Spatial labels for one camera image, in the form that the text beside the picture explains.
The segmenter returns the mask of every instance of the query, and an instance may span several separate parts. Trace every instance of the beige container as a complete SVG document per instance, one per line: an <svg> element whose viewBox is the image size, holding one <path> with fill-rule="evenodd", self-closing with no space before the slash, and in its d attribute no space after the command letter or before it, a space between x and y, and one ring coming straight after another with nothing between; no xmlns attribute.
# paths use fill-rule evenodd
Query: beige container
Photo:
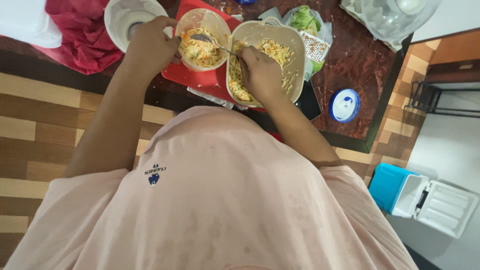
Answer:
<svg viewBox="0 0 480 270"><path fill-rule="evenodd" d="M180 36L183 31L188 31L193 28L204 27L207 31L212 33L216 37L218 44L224 48L232 47L232 38L230 28L227 23L218 15L217 13L210 11L208 9L194 9L185 13L175 28L175 35ZM181 61L183 64L188 67L190 70L197 72L204 72L209 70L217 69L219 66L223 65L227 60L229 53L220 50L221 61L213 67L201 67L191 61L187 60L182 49L179 49L182 56Z"/></svg>
<svg viewBox="0 0 480 270"><path fill-rule="evenodd" d="M288 97L292 102L296 102L300 97L303 88L303 73L305 72L305 61L307 60L305 56L305 44L295 28L283 25L274 17L267 17L261 22L246 21L237 26L232 33L233 44L235 44L236 41L245 41L247 45L255 46L264 38L273 39L278 44L288 46L290 51L294 52L291 56L291 63L286 65L283 69L283 75L285 75L288 80L293 77L293 87L290 90ZM245 102L239 100L233 95L230 90L229 69L230 57L227 60L227 89L233 100L243 106L263 108L261 104Z"/></svg>

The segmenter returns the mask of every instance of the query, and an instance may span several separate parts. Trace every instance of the person's left hand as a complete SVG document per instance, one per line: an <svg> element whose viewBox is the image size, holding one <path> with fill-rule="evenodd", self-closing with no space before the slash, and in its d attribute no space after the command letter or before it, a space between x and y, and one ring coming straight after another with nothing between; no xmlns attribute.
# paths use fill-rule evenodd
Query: person's left hand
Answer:
<svg viewBox="0 0 480 270"><path fill-rule="evenodd" d="M171 62L180 63L181 55L178 52L180 37L170 39L163 32L165 27L176 25L175 19L165 16L158 16L148 23L138 25L123 63L150 80L166 69Z"/></svg>

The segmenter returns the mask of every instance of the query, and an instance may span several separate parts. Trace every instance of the shirt logo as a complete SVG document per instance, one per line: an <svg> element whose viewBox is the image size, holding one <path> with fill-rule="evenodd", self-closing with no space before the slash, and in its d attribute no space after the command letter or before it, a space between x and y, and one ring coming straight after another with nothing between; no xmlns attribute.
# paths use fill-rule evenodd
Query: shirt logo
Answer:
<svg viewBox="0 0 480 270"><path fill-rule="evenodd" d="M145 174L151 174L153 172L162 172L166 170L166 167L159 168L158 164L153 165L153 169L146 171ZM158 173L154 173L148 177L148 182L150 183L151 186L155 186L155 184L158 182L158 179L160 179L160 175Z"/></svg>

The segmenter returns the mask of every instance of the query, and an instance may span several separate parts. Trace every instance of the pink t-shirt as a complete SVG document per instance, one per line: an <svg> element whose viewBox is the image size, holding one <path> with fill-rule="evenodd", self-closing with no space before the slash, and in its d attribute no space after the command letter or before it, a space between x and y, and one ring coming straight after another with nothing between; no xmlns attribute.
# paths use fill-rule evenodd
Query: pink t-shirt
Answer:
<svg viewBox="0 0 480 270"><path fill-rule="evenodd" d="M318 169L247 117L195 107L135 170L53 180L5 269L416 266L348 166Z"/></svg>

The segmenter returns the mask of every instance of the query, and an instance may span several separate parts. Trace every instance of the hand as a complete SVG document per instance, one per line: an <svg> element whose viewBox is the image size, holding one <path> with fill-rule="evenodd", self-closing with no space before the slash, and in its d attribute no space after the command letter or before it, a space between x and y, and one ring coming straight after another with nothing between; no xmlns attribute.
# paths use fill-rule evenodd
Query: hand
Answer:
<svg viewBox="0 0 480 270"><path fill-rule="evenodd" d="M260 103L286 97L282 91L282 68L279 63L254 46L244 48L239 56L243 85Z"/></svg>
<svg viewBox="0 0 480 270"><path fill-rule="evenodd" d="M163 33L165 27L176 25L175 19L165 16L158 16L148 23L138 25L123 63L150 80L166 69L171 62L180 63L181 55L178 52L180 37L170 39Z"/></svg>

